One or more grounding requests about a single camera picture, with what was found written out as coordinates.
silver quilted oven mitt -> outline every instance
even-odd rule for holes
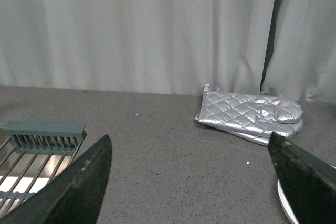
[[[273,131],[286,138],[299,132],[302,113],[297,102],[286,98],[211,91],[206,84],[195,120],[267,146]]]

green plastic holder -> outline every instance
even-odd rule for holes
[[[79,122],[18,120],[0,126],[16,153],[72,155],[87,135]]]

granite countertop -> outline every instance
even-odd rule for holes
[[[267,148],[194,122],[201,101],[0,86],[0,122],[84,122],[78,155],[109,134],[112,165],[97,223],[290,223]],[[300,104],[303,130],[292,140],[336,165],[336,104]]]

white plate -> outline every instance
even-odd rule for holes
[[[285,197],[285,193],[284,193],[284,191],[281,187],[281,184],[280,184],[279,180],[278,180],[278,193],[279,193],[279,197],[280,197],[281,206],[282,206],[283,210],[285,211],[285,214],[287,215],[290,222],[292,224],[299,224],[297,218],[295,217],[295,214],[293,213],[292,208],[289,205],[289,202],[288,202],[287,198]]]

white curtain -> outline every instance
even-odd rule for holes
[[[282,0],[262,94],[336,102],[336,0]]]
[[[274,2],[0,0],[0,84],[259,94]],[[262,93],[335,100],[334,9],[282,0]]]

